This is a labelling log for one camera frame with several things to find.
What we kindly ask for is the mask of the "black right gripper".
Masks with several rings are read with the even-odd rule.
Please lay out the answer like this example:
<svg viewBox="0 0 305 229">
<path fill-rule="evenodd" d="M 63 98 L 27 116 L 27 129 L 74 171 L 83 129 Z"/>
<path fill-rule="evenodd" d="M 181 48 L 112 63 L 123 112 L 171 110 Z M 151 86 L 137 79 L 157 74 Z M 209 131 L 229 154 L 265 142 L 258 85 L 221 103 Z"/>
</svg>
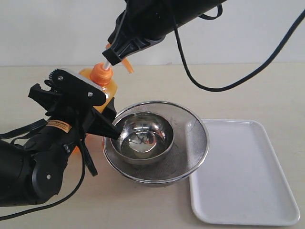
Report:
<svg viewBox="0 0 305 229">
<path fill-rule="evenodd" d="M 117 17 L 108 38 L 104 58 L 117 65 L 130 55 L 159 44 L 178 22 L 176 10 L 180 0 L 127 0 L 125 10 Z"/>
</svg>

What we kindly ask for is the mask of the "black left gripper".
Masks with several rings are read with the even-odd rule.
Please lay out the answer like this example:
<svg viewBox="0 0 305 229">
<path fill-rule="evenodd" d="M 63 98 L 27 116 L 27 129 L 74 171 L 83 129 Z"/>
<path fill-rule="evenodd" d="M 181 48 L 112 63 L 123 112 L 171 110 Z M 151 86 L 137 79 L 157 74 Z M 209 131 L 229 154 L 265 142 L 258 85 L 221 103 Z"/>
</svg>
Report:
<svg viewBox="0 0 305 229">
<path fill-rule="evenodd" d="M 84 138 L 88 133 L 117 140 L 121 134 L 113 125 L 117 115 L 114 97 L 102 112 L 87 102 L 43 90 L 38 83 L 30 88 L 28 97 L 43 107 L 49 117 L 44 138 Z"/>
</svg>

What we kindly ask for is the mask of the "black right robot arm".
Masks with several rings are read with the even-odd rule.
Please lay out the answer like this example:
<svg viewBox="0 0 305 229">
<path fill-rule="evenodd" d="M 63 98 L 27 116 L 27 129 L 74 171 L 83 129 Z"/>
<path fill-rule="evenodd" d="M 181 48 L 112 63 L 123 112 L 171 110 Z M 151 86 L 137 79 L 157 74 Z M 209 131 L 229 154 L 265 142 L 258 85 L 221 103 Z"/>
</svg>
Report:
<svg viewBox="0 0 305 229">
<path fill-rule="evenodd" d="M 222 8 L 221 0 L 128 0 L 117 17 L 108 38 L 110 46 L 102 52 L 111 65 L 134 53 L 148 49 L 191 20 L 211 19 L 205 13 Z"/>
</svg>

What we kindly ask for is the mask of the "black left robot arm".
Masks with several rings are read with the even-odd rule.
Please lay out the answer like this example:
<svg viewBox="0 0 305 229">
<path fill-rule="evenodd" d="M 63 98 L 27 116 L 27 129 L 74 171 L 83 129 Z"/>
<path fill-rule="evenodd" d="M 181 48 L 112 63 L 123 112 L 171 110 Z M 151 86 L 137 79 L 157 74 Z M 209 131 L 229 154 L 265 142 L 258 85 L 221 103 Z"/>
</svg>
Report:
<svg viewBox="0 0 305 229">
<path fill-rule="evenodd" d="M 0 136 L 0 204 L 3 207 L 38 205 L 61 189 L 64 170 L 75 148 L 82 156 L 83 170 L 95 176 L 96 167 L 85 145 L 87 134 L 119 137 L 112 124 L 114 101 L 103 93 L 77 94 L 71 89 L 34 85 L 29 97 L 46 110 L 47 120 Z"/>
</svg>

